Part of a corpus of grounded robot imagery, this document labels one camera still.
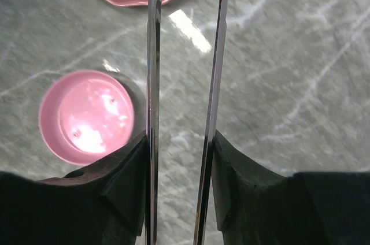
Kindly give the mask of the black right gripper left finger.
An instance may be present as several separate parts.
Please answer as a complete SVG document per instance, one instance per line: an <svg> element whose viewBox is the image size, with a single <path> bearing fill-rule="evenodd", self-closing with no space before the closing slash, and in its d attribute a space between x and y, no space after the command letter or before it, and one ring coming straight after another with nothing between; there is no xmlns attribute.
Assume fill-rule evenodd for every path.
<svg viewBox="0 0 370 245"><path fill-rule="evenodd" d="M64 177L1 173L2 244L134 244L145 214L144 133Z"/></svg>

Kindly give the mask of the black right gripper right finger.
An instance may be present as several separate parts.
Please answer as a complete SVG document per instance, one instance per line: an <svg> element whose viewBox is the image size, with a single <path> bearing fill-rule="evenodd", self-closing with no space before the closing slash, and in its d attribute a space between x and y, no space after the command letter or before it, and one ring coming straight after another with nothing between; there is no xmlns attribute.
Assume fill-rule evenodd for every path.
<svg viewBox="0 0 370 245"><path fill-rule="evenodd" d="M368 244L369 173L281 176L214 137L218 230L225 244Z"/></svg>

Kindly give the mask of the steel serving tongs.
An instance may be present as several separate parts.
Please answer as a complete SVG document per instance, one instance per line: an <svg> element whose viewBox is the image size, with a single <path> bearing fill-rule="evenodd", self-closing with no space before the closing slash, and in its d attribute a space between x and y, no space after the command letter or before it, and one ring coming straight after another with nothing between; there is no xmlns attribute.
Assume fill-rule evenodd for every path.
<svg viewBox="0 0 370 245"><path fill-rule="evenodd" d="M149 144L149 167L146 180L146 244L156 244L157 242L161 5L161 0L148 0L146 136ZM206 218L208 213L214 152L213 140L216 134L225 36L227 31L227 6L228 0L219 0L208 114L206 119L201 175L199 180L198 202L195 218L193 239L194 244L203 244L205 241Z"/></svg>

